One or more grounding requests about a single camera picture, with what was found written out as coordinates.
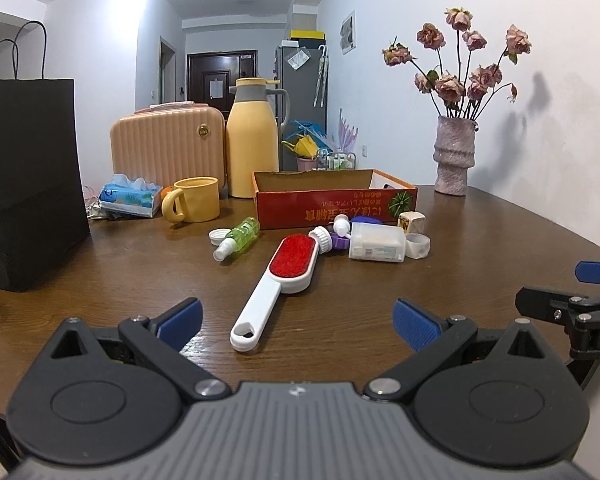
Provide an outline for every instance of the yellow box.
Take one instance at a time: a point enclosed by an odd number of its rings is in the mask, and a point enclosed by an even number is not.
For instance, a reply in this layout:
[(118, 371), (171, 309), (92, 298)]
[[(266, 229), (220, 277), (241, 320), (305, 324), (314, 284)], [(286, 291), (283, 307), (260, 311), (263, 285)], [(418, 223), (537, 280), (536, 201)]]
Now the yellow box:
[(292, 30), (289, 34), (289, 38), (306, 38), (309, 40), (324, 40), (326, 37), (324, 32), (319, 30)]

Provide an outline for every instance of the wooden table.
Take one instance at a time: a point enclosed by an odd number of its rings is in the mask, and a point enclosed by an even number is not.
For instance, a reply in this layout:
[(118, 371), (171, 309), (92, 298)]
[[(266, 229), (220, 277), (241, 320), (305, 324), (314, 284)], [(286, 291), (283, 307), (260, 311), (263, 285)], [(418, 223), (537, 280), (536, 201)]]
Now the wooden table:
[[(600, 260), (600, 248), (529, 211), (477, 189), (456, 198), (433, 193), (431, 186), (420, 189), (418, 210), (432, 238), (427, 259), (382, 264), (342, 253), (321, 256), (310, 288), (278, 300), (254, 355), (234, 352), (229, 332), (280, 240), (293, 231), (262, 232), (248, 252), (221, 265), (207, 234), (253, 215), (250, 200), (222, 201), (221, 217), (205, 224), (171, 226), (162, 218), (95, 223), (71, 262), (40, 288), (0, 291), (0, 413), (69, 316), (115, 326), (197, 296), (205, 320), (189, 352), (231, 386), (240, 380), (349, 380), (361, 388), (410, 354), (392, 327), (397, 298), (440, 317), (465, 314), (483, 327), (503, 328), (518, 315), (514, 296), (523, 285), (600, 294), (599, 286), (573, 276), (580, 260)], [(539, 325), (566, 358), (562, 329)]]

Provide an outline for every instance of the wall picture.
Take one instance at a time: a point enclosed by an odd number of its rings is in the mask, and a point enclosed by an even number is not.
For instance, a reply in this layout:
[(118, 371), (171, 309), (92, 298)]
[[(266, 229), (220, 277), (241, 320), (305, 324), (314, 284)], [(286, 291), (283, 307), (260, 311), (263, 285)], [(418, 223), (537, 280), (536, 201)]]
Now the wall picture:
[(340, 48), (342, 53), (351, 52), (356, 47), (356, 13), (352, 12), (342, 23), (340, 29)]

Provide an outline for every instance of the clear tape roll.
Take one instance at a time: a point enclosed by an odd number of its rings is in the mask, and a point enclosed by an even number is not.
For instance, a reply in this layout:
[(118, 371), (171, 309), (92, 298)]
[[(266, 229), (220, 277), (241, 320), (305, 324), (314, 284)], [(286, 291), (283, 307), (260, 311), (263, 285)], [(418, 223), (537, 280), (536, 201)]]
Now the clear tape roll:
[(411, 260), (421, 260), (429, 256), (431, 240), (425, 235), (408, 234), (405, 256)]

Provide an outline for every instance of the yellow mug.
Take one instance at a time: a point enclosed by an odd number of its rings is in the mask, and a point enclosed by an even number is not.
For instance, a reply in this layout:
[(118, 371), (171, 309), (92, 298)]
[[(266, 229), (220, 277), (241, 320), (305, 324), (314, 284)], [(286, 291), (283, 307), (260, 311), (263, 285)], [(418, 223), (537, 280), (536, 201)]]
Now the yellow mug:
[(218, 179), (211, 176), (186, 178), (173, 187), (175, 189), (162, 201), (162, 216), (169, 222), (208, 222), (220, 216)]

